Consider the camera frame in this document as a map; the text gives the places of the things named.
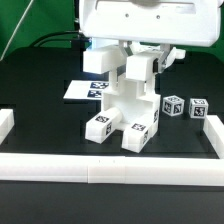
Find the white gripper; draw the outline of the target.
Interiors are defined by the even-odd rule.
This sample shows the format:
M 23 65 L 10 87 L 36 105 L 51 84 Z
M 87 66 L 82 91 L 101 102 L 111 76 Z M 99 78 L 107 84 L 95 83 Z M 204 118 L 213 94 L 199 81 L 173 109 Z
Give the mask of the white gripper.
M 79 21 L 87 37 L 120 40 L 125 59 L 132 55 L 130 41 L 161 44 L 153 72 L 162 73 L 175 60 L 172 45 L 217 41 L 221 0 L 80 0 Z

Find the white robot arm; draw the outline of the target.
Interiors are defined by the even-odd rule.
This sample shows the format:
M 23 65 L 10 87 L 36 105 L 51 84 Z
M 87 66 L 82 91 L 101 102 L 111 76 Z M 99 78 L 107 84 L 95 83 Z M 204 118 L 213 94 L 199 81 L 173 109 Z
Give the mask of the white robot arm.
M 219 38 L 224 0 L 79 0 L 82 33 L 94 48 L 118 41 L 158 44 L 163 70 L 185 53 L 176 45 L 209 47 Z

